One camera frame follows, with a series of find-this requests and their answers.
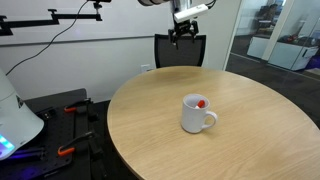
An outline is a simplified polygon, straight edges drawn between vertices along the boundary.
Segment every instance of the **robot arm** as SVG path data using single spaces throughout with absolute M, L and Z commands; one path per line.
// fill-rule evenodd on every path
M 176 45 L 179 38 L 184 34 L 190 34 L 194 38 L 198 33 L 198 24 L 192 20 L 208 11 L 205 4 L 190 8 L 191 0 L 138 0 L 143 6 L 159 5 L 171 2 L 171 12 L 174 20 L 174 28 L 168 30 L 172 44 Z

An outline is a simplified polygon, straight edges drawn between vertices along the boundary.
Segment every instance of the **black office chair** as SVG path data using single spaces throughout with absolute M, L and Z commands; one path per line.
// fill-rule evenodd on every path
M 182 36 L 178 40 L 178 49 L 172 45 L 168 35 L 155 34 L 154 55 L 156 67 L 201 66 L 206 48 L 206 35 L 195 37 Z

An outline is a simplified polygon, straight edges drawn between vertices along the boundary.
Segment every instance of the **electrical outlet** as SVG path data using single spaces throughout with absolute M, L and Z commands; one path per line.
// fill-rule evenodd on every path
M 150 64 L 141 65 L 141 73 L 144 73 L 144 72 L 147 72 L 147 71 L 150 71 L 150 70 L 151 70 Z

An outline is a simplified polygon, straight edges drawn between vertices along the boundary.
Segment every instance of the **white machine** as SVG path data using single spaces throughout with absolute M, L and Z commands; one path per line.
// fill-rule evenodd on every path
M 190 19 L 204 14 L 208 10 L 207 5 L 204 4 L 190 8 L 191 0 L 138 1 L 144 6 L 171 2 L 175 27 L 169 30 L 169 36 L 173 44 L 177 43 L 179 37 L 184 34 L 190 34 L 194 37 L 198 33 L 198 27 L 196 22 L 190 22 Z M 101 2 L 111 2 L 111 0 L 101 0 Z M 43 120 L 30 111 L 16 93 L 6 74 L 0 69 L 0 161 L 8 158 L 17 149 L 37 136 L 43 126 Z

